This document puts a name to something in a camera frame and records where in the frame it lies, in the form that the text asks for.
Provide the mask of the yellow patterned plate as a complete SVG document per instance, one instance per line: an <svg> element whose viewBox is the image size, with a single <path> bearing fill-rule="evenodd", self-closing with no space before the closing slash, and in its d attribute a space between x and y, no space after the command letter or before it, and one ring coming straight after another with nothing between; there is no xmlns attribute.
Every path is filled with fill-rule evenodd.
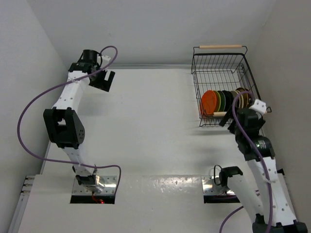
<svg viewBox="0 0 311 233"><path fill-rule="evenodd" d="M244 97L247 98L247 100L244 100L244 108L248 108L252 104L252 95L250 94L250 91L247 88L245 88L244 91L246 91L246 93L244 93L242 96L243 98Z"/></svg>

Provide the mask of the green plate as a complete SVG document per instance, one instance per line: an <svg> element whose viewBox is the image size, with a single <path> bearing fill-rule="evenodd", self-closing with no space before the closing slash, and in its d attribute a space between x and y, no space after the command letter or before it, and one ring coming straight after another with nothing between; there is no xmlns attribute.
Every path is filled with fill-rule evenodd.
<svg viewBox="0 0 311 233"><path fill-rule="evenodd" d="M218 112L224 112L225 111L225 105L226 105L226 99L223 91L217 91L219 96L219 109Z"/></svg>

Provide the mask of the orange plate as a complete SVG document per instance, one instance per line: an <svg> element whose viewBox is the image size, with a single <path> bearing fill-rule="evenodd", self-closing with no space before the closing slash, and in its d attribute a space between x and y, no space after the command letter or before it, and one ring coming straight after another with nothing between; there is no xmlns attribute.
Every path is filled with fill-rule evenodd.
<svg viewBox="0 0 311 233"><path fill-rule="evenodd" d="M206 91L200 102L200 112L203 117L211 116L216 112L217 97L213 90Z"/></svg>

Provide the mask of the cream plate with black patch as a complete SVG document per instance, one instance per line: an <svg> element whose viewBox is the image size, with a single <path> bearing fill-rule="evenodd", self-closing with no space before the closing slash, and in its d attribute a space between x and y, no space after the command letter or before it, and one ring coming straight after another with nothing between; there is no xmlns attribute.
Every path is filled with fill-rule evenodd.
<svg viewBox="0 0 311 233"><path fill-rule="evenodd" d="M246 91L246 90L245 90L244 88L240 87L240 88L237 88L236 91L238 91L239 93L241 93L241 92L244 92L244 91ZM246 94L246 93L241 94L241 95L239 96L239 108L240 108L240 109L243 108L244 105L246 104L246 102L247 102L247 94Z"/></svg>

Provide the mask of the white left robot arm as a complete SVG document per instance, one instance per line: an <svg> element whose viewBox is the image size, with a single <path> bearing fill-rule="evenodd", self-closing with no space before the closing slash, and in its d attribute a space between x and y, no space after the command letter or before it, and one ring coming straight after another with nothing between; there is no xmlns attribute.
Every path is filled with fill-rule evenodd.
<svg viewBox="0 0 311 233"><path fill-rule="evenodd" d="M58 101L43 113L49 139L61 148L73 163L77 183L93 194L104 190L104 180L98 175L94 163L84 153L82 143L85 128L77 111L87 86L109 92L115 72L101 70L102 55L95 50L83 50L68 72L65 85Z"/></svg>

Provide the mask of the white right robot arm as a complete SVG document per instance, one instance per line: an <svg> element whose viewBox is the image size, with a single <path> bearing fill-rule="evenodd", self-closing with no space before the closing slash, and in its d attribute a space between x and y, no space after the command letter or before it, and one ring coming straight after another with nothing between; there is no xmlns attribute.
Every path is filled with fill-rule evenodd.
<svg viewBox="0 0 311 233"><path fill-rule="evenodd" d="M220 123L233 118L228 130L234 134L239 151L244 155L258 188L253 191L241 169L224 167L219 174L220 185L231 189L252 222L254 233L306 233L305 223L297 220L289 206L276 169L271 141L259 134L265 120L255 110L233 108Z"/></svg>

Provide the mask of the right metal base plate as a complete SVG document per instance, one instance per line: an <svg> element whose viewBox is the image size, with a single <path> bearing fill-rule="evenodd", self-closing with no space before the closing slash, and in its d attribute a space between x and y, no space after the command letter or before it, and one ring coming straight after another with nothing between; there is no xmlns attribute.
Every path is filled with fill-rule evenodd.
<svg viewBox="0 0 311 233"><path fill-rule="evenodd" d="M203 193L205 196L233 196L235 193L226 188L222 187L221 185L216 185L215 183L219 184L219 176L202 176L202 188Z"/></svg>

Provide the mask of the metal base plate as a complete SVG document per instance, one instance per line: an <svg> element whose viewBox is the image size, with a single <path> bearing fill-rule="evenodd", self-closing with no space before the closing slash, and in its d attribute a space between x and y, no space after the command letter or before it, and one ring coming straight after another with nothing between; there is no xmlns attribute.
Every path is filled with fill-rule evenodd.
<svg viewBox="0 0 311 233"><path fill-rule="evenodd" d="M215 183L219 184L219 176L202 176L202 188L203 193L205 196L233 196L235 193L226 188L222 187L221 185L216 185Z"/></svg>
<svg viewBox="0 0 311 233"><path fill-rule="evenodd" d="M79 185L77 179L75 179L72 187L72 195L91 196L94 192L96 196L111 196L115 194L116 186L116 176L99 176L98 185Z"/></svg>

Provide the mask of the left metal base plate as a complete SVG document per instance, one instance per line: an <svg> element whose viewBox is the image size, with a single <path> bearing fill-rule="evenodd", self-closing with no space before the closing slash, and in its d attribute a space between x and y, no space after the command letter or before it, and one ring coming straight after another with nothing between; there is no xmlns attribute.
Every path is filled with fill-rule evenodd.
<svg viewBox="0 0 311 233"><path fill-rule="evenodd" d="M111 196L115 194L116 186L116 176L99 176L98 185L79 185L77 179L75 179L72 187L72 195L91 196L94 192L96 196Z"/></svg>

